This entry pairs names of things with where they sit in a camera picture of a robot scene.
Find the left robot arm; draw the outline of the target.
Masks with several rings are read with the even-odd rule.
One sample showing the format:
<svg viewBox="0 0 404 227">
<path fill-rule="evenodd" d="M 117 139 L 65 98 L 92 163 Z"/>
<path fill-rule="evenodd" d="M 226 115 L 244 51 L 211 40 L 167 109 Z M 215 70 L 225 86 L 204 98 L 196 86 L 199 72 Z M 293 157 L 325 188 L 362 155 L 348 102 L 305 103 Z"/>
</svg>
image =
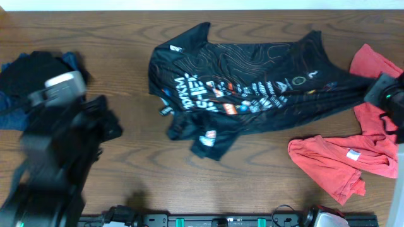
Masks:
<svg viewBox="0 0 404 227">
<path fill-rule="evenodd" d="M 20 139 L 26 159 L 14 172 L 1 226 L 77 226 L 100 145 L 121 135 L 104 95 L 38 110 Z"/>
</svg>

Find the black printed cycling jersey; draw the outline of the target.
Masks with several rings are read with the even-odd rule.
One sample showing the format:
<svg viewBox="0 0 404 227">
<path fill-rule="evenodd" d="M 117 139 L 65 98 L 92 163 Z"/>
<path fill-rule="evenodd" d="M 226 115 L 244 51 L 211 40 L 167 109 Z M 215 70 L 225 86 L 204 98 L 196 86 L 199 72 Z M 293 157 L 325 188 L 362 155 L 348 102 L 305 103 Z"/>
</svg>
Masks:
<svg viewBox="0 0 404 227">
<path fill-rule="evenodd" d="M 371 78 L 328 58 L 321 32 L 296 42 L 213 44 L 200 23 L 154 48 L 152 95 L 172 115 L 167 136 L 191 140 L 199 157 L 219 160 L 242 135 L 281 131 L 363 102 Z"/>
</svg>

